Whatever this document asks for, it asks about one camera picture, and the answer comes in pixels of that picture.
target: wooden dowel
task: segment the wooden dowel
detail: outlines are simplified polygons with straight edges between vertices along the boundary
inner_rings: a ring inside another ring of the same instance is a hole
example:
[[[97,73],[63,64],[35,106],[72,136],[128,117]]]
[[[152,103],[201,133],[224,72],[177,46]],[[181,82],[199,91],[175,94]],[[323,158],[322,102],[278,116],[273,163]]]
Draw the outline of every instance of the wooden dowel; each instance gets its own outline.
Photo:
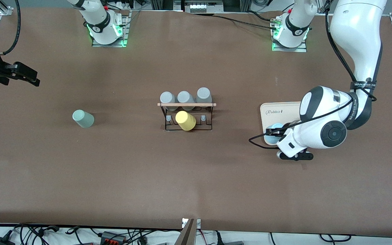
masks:
[[[215,103],[158,103],[158,107],[216,107]]]

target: black strap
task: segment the black strap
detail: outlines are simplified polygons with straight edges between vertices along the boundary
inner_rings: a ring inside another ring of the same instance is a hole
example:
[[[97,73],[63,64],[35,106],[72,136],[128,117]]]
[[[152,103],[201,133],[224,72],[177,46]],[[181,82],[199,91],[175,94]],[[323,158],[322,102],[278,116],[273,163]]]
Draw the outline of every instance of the black strap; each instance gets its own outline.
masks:
[[[96,25],[87,23],[87,25],[90,27],[90,29],[92,29],[92,31],[94,31],[96,33],[101,33],[102,30],[110,24],[110,19],[111,19],[110,14],[109,14],[109,12],[106,12],[106,13],[107,13],[107,17],[101,23],[96,24]]]
[[[84,4],[84,0],[78,0],[78,2],[76,4],[72,4],[72,7],[74,9],[78,9],[78,10],[85,10],[82,6]]]
[[[290,15],[288,15],[287,18],[285,18],[285,24],[287,25],[287,28],[293,33],[293,36],[296,36],[296,37],[303,34],[309,27],[309,25],[307,25],[306,27],[299,28],[299,27],[293,25],[290,22]]]
[[[343,121],[344,125],[348,128],[353,121],[355,121],[356,115],[358,114],[358,95],[354,92],[349,92],[348,93],[350,96],[352,96],[352,108],[350,109],[349,116]]]
[[[376,81],[351,82],[350,83],[350,89],[361,89],[361,88],[375,90],[375,88],[376,88]]]

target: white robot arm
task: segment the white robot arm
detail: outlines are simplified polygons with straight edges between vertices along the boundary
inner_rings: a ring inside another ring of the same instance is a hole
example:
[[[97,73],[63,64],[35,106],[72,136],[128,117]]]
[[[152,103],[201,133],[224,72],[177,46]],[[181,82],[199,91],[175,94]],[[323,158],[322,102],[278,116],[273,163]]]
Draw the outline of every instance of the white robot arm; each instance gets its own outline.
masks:
[[[346,139],[347,130],[356,129],[368,121],[382,52],[379,24],[385,4],[386,0],[338,2],[330,31],[333,40],[355,64],[350,92],[322,86],[311,89],[300,104],[300,121],[286,126],[277,142],[278,157],[297,160],[298,154],[308,147],[336,147]]]
[[[291,13],[282,14],[282,28],[273,38],[287,48],[299,46],[318,8],[315,0],[295,0]]]
[[[122,15],[105,10],[100,0],[67,0],[86,21],[90,35],[101,45],[109,45],[122,36]]]

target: yellow cup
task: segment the yellow cup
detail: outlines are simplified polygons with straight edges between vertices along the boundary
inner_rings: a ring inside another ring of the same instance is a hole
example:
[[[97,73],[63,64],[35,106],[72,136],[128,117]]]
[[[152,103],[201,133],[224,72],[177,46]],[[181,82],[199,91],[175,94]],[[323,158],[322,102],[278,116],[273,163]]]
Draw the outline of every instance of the yellow cup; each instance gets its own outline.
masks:
[[[175,119],[182,130],[190,131],[196,126],[196,118],[185,111],[176,113]]]

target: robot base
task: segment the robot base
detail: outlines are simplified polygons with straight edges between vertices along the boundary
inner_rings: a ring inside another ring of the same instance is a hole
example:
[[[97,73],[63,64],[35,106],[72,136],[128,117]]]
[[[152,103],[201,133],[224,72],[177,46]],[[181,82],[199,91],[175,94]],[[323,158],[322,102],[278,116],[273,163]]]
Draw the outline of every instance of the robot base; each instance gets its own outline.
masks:
[[[118,24],[123,25],[122,28],[119,28],[118,31],[121,31],[123,34],[121,37],[116,39],[113,43],[110,43],[109,45],[102,45],[99,44],[95,39],[93,39],[92,35],[92,47],[109,47],[109,48],[124,48],[126,47],[126,44],[128,43],[128,33],[129,33],[129,27],[131,23],[131,16],[132,16],[132,11],[129,11],[128,15],[121,15],[117,14],[118,16]]]
[[[276,30],[271,30],[272,37],[272,51],[284,51],[284,52],[299,52],[306,53],[306,35],[302,43],[295,48],[287,48],[279,43],[274,37],[280,35],[282,31],[282,16],[277,16],[276,19],[271,19],[270,27],[277,28]]]

